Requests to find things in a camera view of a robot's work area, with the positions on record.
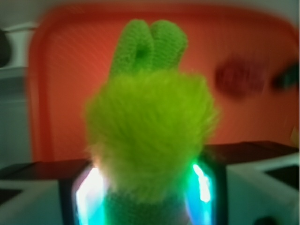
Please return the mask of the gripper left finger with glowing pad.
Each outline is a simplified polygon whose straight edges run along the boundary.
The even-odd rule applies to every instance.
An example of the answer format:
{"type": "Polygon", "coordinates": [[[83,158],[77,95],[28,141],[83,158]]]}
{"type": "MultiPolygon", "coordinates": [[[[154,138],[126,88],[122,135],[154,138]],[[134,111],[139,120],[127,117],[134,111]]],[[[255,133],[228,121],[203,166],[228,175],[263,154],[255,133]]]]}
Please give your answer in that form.
{"type": "Polygon", "coordinates": [[[105,191],[87,160],[10,165],[0,170],[0,223],[103,225],[105,191]]]}

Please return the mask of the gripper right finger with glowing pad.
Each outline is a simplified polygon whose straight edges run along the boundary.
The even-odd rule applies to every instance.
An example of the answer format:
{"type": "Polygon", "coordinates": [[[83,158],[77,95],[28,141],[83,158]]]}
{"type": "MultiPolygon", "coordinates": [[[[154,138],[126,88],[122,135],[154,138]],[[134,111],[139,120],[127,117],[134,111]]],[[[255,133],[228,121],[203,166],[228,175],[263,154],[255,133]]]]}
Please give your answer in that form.
{"type": "Polygon", "coordinates": [[[192,225],[297,225],[299,149],[271,141],[207,145],[192,164],[192,225]]]}

